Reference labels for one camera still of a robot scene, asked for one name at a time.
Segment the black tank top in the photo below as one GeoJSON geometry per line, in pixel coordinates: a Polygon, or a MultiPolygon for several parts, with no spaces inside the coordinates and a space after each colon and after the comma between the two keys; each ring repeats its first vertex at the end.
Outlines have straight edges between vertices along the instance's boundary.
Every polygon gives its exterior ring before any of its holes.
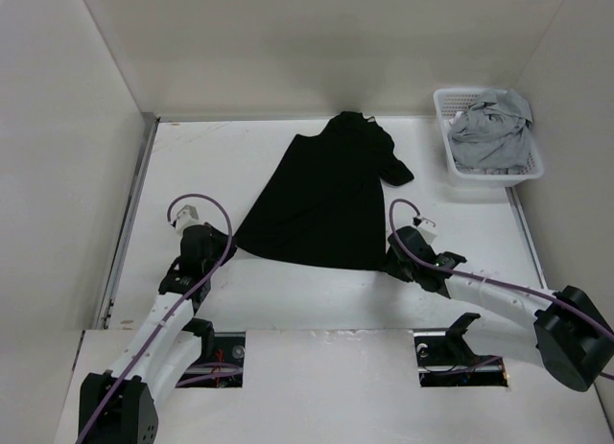
{"type": "Polygon", "coordinates": [[[383,187],[413,179],[376,120],[345,111],[320,134],[293,139],[234,238],[269,260],[377,270],[386,259],[383,187]]]}

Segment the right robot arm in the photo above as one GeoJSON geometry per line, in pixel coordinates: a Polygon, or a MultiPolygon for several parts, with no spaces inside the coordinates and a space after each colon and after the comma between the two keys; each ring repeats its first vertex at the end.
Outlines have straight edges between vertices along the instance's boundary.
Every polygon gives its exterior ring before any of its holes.
{"type": "Polygon", "coordinates": [[[574,286],[535,290],[470,271],[465,257],[436,253],[414,226],[393,231],[384,270],[424,292],[468,303],[518,326],[522,336],[481,335],[473,328],[480,314],[466,313],[440,337],[444,359],[459,363],[513,358],[544,368],[562,385],[584,392],[613,359],[613,330],[589,295],[574,286]]]}

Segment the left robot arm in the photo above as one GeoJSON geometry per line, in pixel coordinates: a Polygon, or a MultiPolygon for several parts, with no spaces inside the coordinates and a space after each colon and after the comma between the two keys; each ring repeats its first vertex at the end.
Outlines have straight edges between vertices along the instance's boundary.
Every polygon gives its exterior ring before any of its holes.
{"type": "Polygon", "coordinates": [[[155,441],[158,410],[184,372],[214,358],[212,324],[196,314],[213,273],[235,251],[233,237],[208,223],[182,230],[179,255],[129,346],[104,373],[90,373],[81,384],[78,442],[155,441]]]}

